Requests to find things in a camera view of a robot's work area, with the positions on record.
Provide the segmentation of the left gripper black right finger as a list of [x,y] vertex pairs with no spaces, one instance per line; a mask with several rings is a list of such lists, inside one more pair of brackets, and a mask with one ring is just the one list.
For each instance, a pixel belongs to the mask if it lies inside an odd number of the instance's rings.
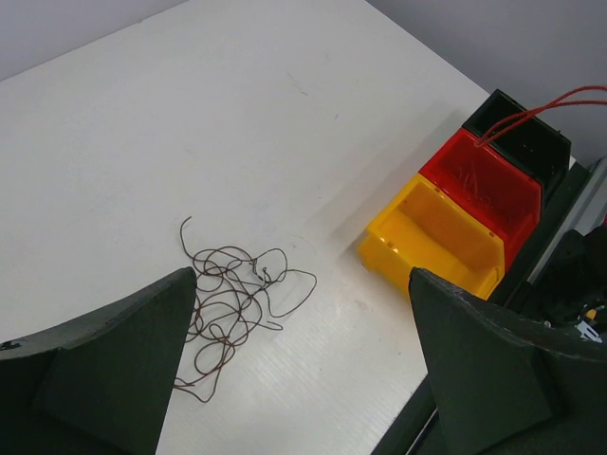
[[606,348],[416,268],[409,293],[450,454],[603,454]]

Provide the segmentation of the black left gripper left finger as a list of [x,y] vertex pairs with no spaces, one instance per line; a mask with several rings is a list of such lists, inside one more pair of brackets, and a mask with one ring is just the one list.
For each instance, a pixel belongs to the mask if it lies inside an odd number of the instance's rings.
[[195,273],[1,345],[4,454],[153,454],[191,323]]

